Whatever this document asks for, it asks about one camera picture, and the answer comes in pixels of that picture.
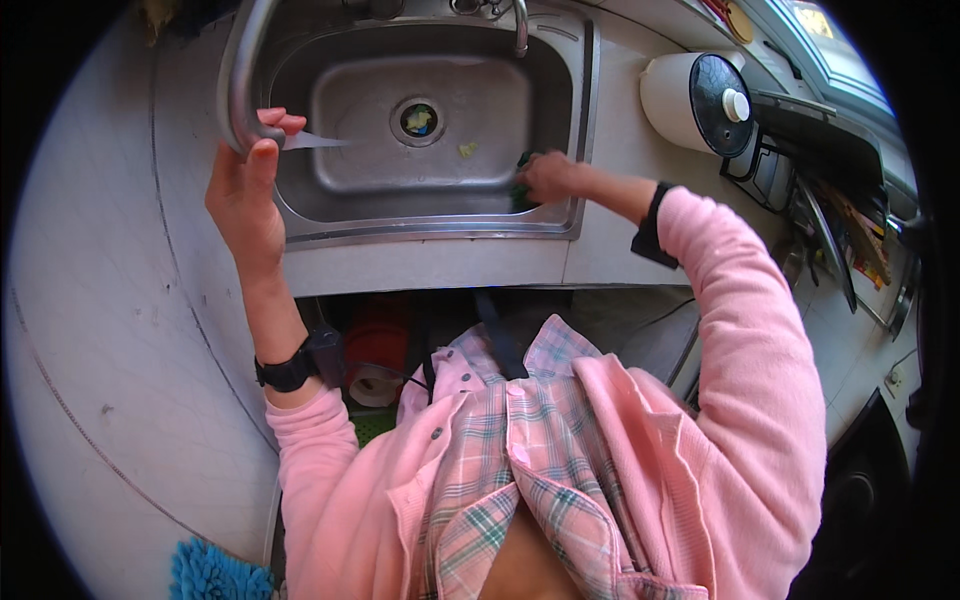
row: pink sweater sleeve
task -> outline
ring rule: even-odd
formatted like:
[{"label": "pink sweater sleeve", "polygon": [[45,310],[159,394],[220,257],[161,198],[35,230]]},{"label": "pink sweater sleeve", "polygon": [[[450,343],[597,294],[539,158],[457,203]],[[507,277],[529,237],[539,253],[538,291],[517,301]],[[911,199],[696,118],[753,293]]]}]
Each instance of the pink sweater sleeve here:
[{"label": "pink sweater sleeve", "polygon": [[813,350],[780,269],[729,208],[673,188],[658,236],[702,311],[696,423],[716,451],[698,483],[717,597],[783,598],[820,525],[827,441]]},{"label": "pink sweater sleeve", "polygon": [[280,444],[281,509],[286,529],[287,573],[302,573],[324,503],[359,451],[340,390],[323,386],[299,408],[267,402],[267,423]]}]

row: pink cardigan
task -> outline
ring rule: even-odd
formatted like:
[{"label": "pink cardigan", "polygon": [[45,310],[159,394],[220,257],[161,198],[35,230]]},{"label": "pink cardigan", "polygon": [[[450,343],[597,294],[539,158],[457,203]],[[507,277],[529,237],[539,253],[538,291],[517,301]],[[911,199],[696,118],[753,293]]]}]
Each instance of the pink cardigan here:
[{"label": "pink cardigan", "polygon": [[[780,271],[732,211],[673,188],[658,234],[703,310],[700,417],[613,355],[574,369],[654,573],[721,600],[783,598],[820,524],[827,441],[813,351]],[[409,593],[411,550],[449,441],[431,433],[449,426],[461,390],[483,388],[479,377],[461,381],[460,361],[439,364],[431,406],[363,450],[339,390],[293,410],[268,405],[291,598]]]}]

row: blue mop head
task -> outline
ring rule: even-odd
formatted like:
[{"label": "blue mop head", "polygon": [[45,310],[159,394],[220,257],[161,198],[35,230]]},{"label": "blue mop head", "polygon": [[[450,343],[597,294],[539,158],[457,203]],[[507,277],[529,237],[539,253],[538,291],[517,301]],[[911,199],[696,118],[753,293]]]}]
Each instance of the blue mop head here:
[{"label": "blue mop head", "polygon": [[177,542],[173,563],[171,600],[269,600],[274,589],[268,566],[244,563],[196,538]]}]

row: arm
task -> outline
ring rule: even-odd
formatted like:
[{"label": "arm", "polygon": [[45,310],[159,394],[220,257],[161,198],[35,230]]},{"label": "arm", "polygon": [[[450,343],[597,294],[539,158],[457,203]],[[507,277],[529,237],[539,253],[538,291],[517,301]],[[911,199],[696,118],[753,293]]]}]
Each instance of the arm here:
[{"label": "arm", "polygon": [[[287,134],[306,123],[283,108],[261,110],[259,116]],[[246,160],[221,143],[205,198],[207,211],[233,254],[253,350],[261,365],[289,360],[307,337],[283,278],[286,233],[273,198],[278,155],[271,139],[254,144]],[[293,392],[284,394],[269,385],[264,391],[267,422],[280,444],[288,572],[295,572],[323,501],[357,453],[357,441],[340,391],[328,390],[318,376],[307,378]]]},{"label": "arm", "polygon": [[[522,179],[535,191],[545,180],[544,201],[578,195],[634,223],[646,218],[651,181],[559,153],[540,160]],[[827,445],[812,348],[780,270],[731,210],[678,187],[663,196],[656,225],[702,311],[696,424],[716,451],[698,483],[719,595],[784,597],[820,523]]]}]

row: plaid shirt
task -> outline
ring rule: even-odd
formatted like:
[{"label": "plaid shirt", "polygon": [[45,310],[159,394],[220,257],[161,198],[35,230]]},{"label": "plaid shirt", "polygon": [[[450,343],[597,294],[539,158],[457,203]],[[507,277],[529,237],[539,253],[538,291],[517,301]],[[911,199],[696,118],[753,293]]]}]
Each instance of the plaid shirt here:
[{"label": "plaid shirt", "polygon": [[463,353],[486,390],[453,417],[418,540],[415,597],[477,597],[522,497],[586,597],[707,598],[705,588],[651,572],[572,369],[574,358],[600,356],[590,342],[550,317],[524,357],[530,377],[514,381],[498,372],[482,325],[450,348]]}]

